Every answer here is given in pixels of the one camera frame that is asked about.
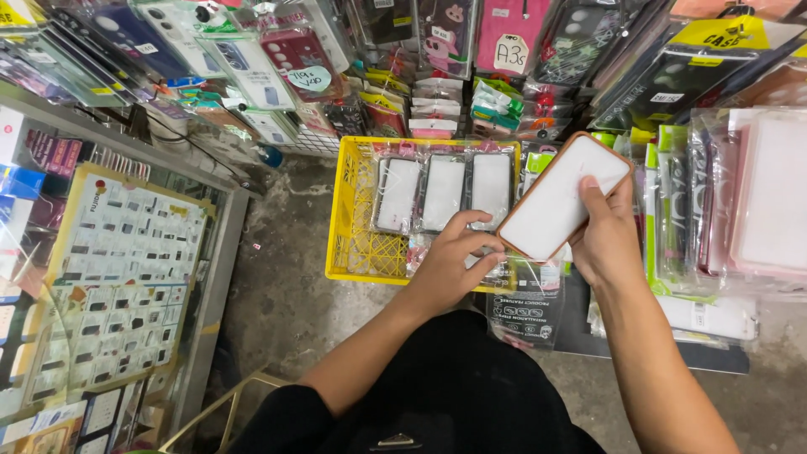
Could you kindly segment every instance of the left hand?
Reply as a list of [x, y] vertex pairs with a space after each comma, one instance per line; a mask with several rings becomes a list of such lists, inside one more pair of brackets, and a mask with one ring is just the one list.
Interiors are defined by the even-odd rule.
[[[479, 210], [455, 214], [429, 248], [423, 263], [401, 293], [407, 305], [415, 306], [421, 315], [434, 317], [457, 304], [473, 290], [496, 264], [507, 260], [499, 238], [468, 229], [472, 222], [490, 222], [493, 216]], [[468, 254], [487, 246], [494, 252], [485, 255], [473, 267], [465, 268]]]

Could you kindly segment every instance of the concrete floor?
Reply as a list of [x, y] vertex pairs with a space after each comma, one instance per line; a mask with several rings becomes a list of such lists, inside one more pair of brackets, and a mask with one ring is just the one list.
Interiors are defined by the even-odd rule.
[[[223, 323], [242, 376], [266, 367], [276, 376], [299, 378], [397, 289], [324, 277], [335, 170], [335, 160], [309, 157], [288, 157], [280, 170], [261, 170], [269, 192], [247, 215]], [[803, 454], [807, 304], [767, 303], [761, 318], [750, 375], [695, 371], [695, 377], [743, 452]], [[606, 452], [639, 452], [610, 360], [554, 352], [534, 358], [558, 388], [572, 421]], [[209, 399], [222, 392], [216, 374], [208, 387]], [[251, 414], [265, 393], [253, 392], [240, 414]], [[200, 435], [211, 430], [207, 426]]]

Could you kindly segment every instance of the forearm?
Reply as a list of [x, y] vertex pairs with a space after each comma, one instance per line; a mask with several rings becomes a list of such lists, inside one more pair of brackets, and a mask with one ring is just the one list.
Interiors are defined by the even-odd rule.
[[317, 391], [335, 417], [364, 397], [414, 330], [429, 317], [399, 292], [378, 315], [330, 351], [299, 380]]
[[595, 290], [633, 433], [644, 452], [738, 452], [712, 402], [687, 369], [646, 286]]

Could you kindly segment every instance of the yellow plastic crate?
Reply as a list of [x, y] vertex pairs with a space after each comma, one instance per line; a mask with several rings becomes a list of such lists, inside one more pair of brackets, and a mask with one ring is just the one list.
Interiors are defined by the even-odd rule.
[[[342, 137], [337, 178], [333, 185], [331, 229], [325, 276], [335, 280], [357, 280], [376, 284], [406, 285], [406, 254], [409, 240], [404, 235], [372, 230], [373, 197], [377, 162], [372, 158], [374, 143], [400, 143], [384, 137]], [[476, 145], [479, 141], [434, 141], [405, 139], [418, 145]], [[521, 147], [515, 147], [514, 186], [518, 184]], [[503, 290], [492, 284], [476, 292]]]

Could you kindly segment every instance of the black shirt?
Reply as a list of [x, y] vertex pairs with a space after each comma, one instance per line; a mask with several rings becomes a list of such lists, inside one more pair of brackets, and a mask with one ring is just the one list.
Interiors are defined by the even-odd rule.
[[230, 452], [379, 452], [398, 434], [412, 443], [386, 452], [603, 452], [535, 361], [489, 337], [485, 317], [468, 310], [416, 330], [339, 419], [312, 388], [273, 391]]

